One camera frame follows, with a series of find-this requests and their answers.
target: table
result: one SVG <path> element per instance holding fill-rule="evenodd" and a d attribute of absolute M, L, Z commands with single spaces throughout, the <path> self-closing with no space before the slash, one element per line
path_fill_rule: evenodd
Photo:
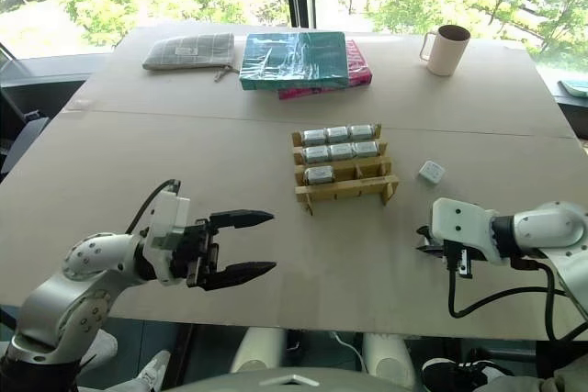
<path fill-rule="evenodd" d="M 22 302 L 85 235 L 123 231 L 145 196 L 174 177 L 191 198 L 191 218 L 244 207 L 274 213 L 218 240 L 220 265 L 270 260 L 277 268 L 209 293 L 151 282 L 123 293 L 114 316 L 545 339 L 541 295 L 450 318 L 447 270 L 414 250 L 414 231 L 441 196 L 503 213 L 553 199 L 588 205 L 588 158 L 526 53 L 473 40 L 447 79 L 417 61 L 420 38 L 356 35 L 374 72 L 370 87 L 286 102 L 242 91 L 234 74 L 215 84 L 215 70 L 141 68 L 156 38 L 231 30 L 241 52 L 244 34 L 264 29 L 182 22 L 138 28 L 123 40 L 0 185 L 0 286 L 10 286 L 0 303 Z M 309 216 L 294 197 L 290 132 L 365 121 L 382 122 L 397 194 L 386 207 L 365 196 L 317 204 Z M 427 159 L 447 169 L 434 187 L 416 177 Z M 486 263 L 473 271 L 472 281 L 458 281 L 458 308 L 545 283 L 542 274 Z M 559 335 L 581 321 L 565 299 L 556 311 Z"/>

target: floor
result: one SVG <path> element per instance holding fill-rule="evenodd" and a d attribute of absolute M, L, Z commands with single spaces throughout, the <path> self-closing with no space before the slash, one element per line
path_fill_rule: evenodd
<path fill-rule="evenodd" d="M 17 314 L 16 308 L 4 309 Z M 171 350 L 175 342 L 176 323 L 155 322 L 132 319 L 108 319 L 104 330 L 119 341 L 119 351 L 108 364 L 81 375 L 80 386 L 106 388 L 133 378 L 151 357 L 162 349 Z M 245 328 L 202 325 L 190 355 L 186 372 L 186 383 L 228 373 L 232 358 L 245 333 Z M 0 326 L 0 341 L 10 338 L 9 329 Z M 354 333 L 341 332 L 345 342 L 360 348 L 360 337 Z M 337 369 L 359 370 L 355 355 L 339 345 L 326 331 L 306 331 L 302 333 L 301 350 L 289 353 L 284 365 L 333 367 Z M 534 349 L 533 342 L 507 342 L 462 340 L 462 353 L 474 347 L 488 349 Z M 416 372 L 430 358 L 447 356 L 447 342 L 439 338 L 410 338 L 407 346 L 413 359 Z M 535 375 L 535 366 L 528 363 L 500 362 L 517 375 Z M 424 391 L 419 384 L 416 391 Z"/>

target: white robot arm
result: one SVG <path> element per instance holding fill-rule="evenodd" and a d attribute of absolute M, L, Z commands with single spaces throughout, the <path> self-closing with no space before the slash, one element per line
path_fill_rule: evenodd
<path fill-rule="evenodd" d="M 35 289 L 22 305 L 15 336 L 0 362 L 0 386 L 11 391 L 66 391 L 119 294 L 158 279 L 182 279 L 205 290 L 236 286 L 271 270 L 275 263 L 229 265 L 217 272 L 219 228 L 250 227 L 273 218 L 234 210 L 187 225 L 189 199 L 178 197 L 179 181 L 160 185 L 145 201 L 127 234 L 99 233 L 75 244 L 62 269 Z M 150 226 L 132 234 L 155 198 Z"/>
<path fill-rule="evenodd" d="M 499 216 L 494 210 L 440 198 L 433 204 L 430 231 L 424 227 L 419 232 L 426 237 L 420 250 L 445 257 L 447 269 L 466 278 L 471 278 L 471 260 L 498 265 L 510 260 L 516 269 L 543 269 L 549 281 L 546 265 L 522 259 L 548 258 L 566 296 L 588 320 L 588 210 L 556 201 L 513 216 Z M 518 288 L 511 294 L 543 291 L 553 296 L 556 291 L 553 286 L 533 288 Z"/>

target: silver battery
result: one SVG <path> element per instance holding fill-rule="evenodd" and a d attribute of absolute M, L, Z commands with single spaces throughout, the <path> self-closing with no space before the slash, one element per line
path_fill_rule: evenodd
<path fill-rule="evenodd" d="M 333 144 L 329 146 L 329 153 L 332 161 L 350 160 L 353 158 L 353 149 L 351 144 Z"/>
<path fill-rule="evenodd" d="M 334 170 L 332 165 L 311 167 L 304 171 L 304 182 L 307 185 L 327 184 L 334 182 Z"/>
<path fill-rule="evenodd" d="M 324 129 L 303 130 L 300 135 L 303 146 L 320 146 L 327 143 L 327 134 Z"/>
<path fill-rule="evenodd" d="M 351 141 L 373 140 L 375 135 L 376 128 L 373 124 L 349 126 L 349 137 Z"/>
<path fill-rule="evenodd" d="M 329 161 L 329 149 L 327 146 L 307 147 L 302 149 L 302 156 L 307 164 L 326 162 Z"/>
<path fill-rule="evenodd" d="M 378 156 L 378 144 L 375 141 L 354 142 L 353 152 L 357 158 Z"/>
<path fill-rule="evenodd" d="M 327 140 L 330 144 L 349 141 L 349 131 L 346 126 L 327 129 Z"/>

